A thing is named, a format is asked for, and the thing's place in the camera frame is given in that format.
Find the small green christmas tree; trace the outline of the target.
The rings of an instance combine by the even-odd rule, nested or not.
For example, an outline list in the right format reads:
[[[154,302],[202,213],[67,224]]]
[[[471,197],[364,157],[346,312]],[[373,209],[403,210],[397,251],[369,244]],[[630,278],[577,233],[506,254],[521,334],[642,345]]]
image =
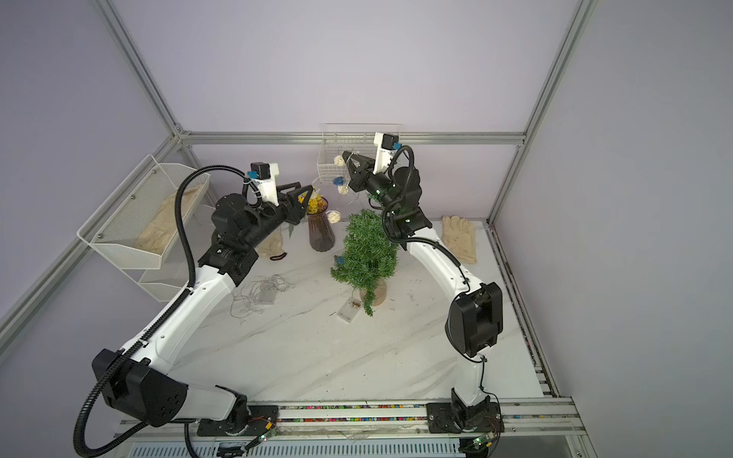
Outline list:
[[[344,250],[339,256],[345,263],[337,265],[334,261],[330,275],[364,294],[363,307],[370,317],[379,282],[391,278],[397,269],[397,248],[385,235],[379,214],[362,210],[350,216]]]

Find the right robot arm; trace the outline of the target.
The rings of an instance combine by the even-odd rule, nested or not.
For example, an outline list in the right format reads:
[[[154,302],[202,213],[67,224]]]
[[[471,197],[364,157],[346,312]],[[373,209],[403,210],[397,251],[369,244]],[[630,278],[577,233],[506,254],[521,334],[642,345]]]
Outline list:
[[[503,332],[503,294],[482,282],[442,242],[420,207],[422,187],[408,145],[378,152],[369,158],[351,151],[341,154],[352,191],[367,192],[381,207],[382,232],[420,261],[450,300],[445,333],[452,348],[466,361],[465,385],[450,393],[448,418],[429,409],[429,426],[440,432],[463,432],[479,427],[501,431],[500,404],[484,387],[488,354]]]

